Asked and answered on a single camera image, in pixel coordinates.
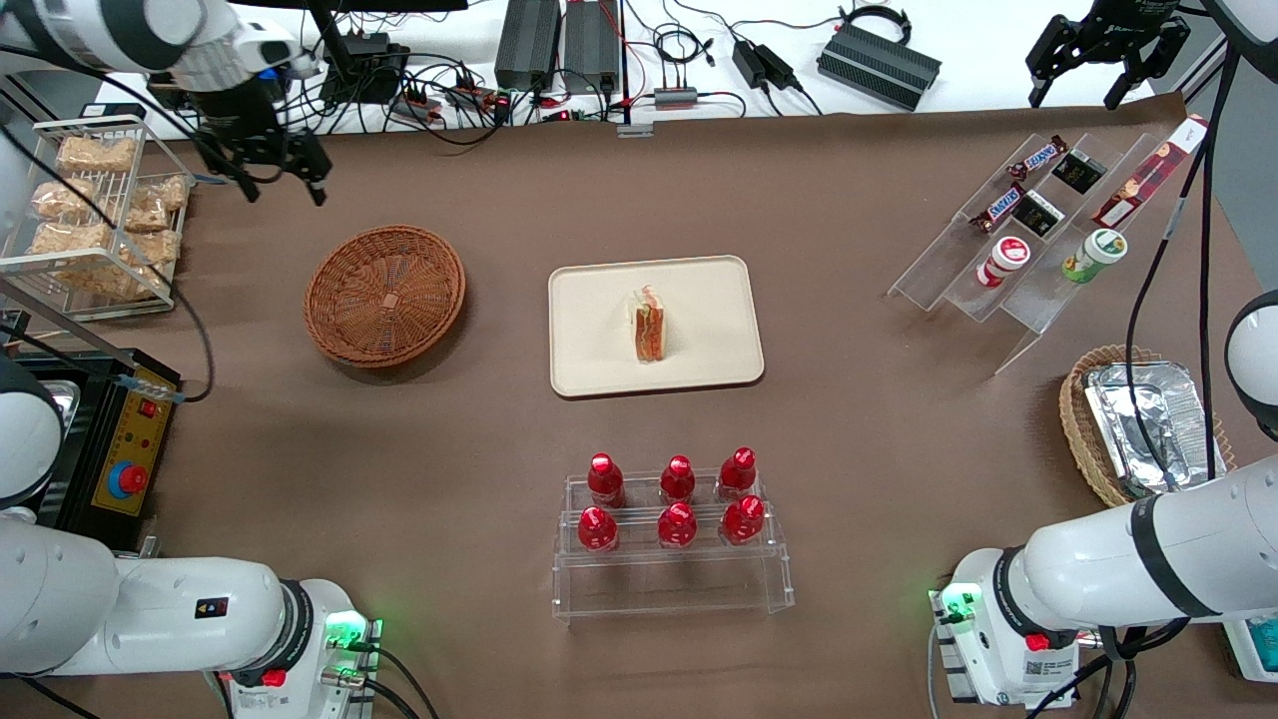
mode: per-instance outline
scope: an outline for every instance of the yellow control panel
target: yellow control panel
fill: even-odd
[[[169,381],[142,368],[138,368],[134,377],[178,390]],[[142,513],[142,502],[151,488],[151,475],[160,453],[160,441],[171,414],[171,402],[147,400],[134,392],[128,395],[111,437],[106,462],[93,488],[93,507],[130,517]]]

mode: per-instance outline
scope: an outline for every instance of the white jar with green label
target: white jar with green label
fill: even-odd
[[[1100,269],[1127,254],[1127,239],[1118,230],[1097,230],[1086,236],[1079,250],[1065,259],[1061,271],[1066,278],[1086,284]]]

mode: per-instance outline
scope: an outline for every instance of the packaged bread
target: packaged bread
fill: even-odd
[[[70,178],[65,181],[89,199],[97,194],[97,184],[91,180]],[[37,186],[31,195],[31,206],[37,215],[46,220],[56,220],[64,215],[65,218],[83,218],[93,212],[87,202],[75,197],[74,192],[66,189],[66,185],[58,180],[46,181]]]
[[[631,292],[630,324],[640,363],[659,363],[666,358],[666,308],[651,285]]]
[[[127,172],[138,142],[132,137],[93,139],[68,137],[58,148],[58,167],[68,172]]]
[[[132,204],[134,207],[158,204],[169,212],[176,212],[187,206],[187,176],[173,175],[164,181],[139,184],[133,190]]]
[[[142,257],[133,253],[132,249],[125,245],[120,250],[120,257],[125,262],[133,264],[134,267],[144,267],[147,264],[167,264],[178,258],[178,232],[173,230],[160,230],[152,232],[125,232],[138,250],[142,252]]]
[[[41,222],[36,227],[36,236],[32,238],[31,249],[27,250],[27,254],[91,249],[93,246],[101,246],[102,249],[111,246],[111,227],[102,222],[92,225]]]
[[[102,209],[109,217],[119,217],[125,231],[160,231],[169,229],[171,223],[169,211],[164,208],[158,198],[150,197],[141,204],[139,207],[130,203],[129,211],[123,217],[119,215],[120,206],[115,201],[104,203]]]
[[[138,273],[146,277],[151,286],[143,285],[115,264],[87,269],[63,269],[55,273],[59,281],[66,286],[123,301],[147,299],[155,294],[155,287],[160,286],[160,277],[151,267],[138,269]]]

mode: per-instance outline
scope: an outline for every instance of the qr code label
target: qr code label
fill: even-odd
[[[1074,653],[1070,650],[1026,651],[1025,682],[1058,685],[1074,674]]]

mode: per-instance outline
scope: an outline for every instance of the red emergency stop button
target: red emergency stop button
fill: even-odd
[[[120,473],[120,489],[125,494],[138,494],[147,489],[147,470],[137,465],[129,465]]]

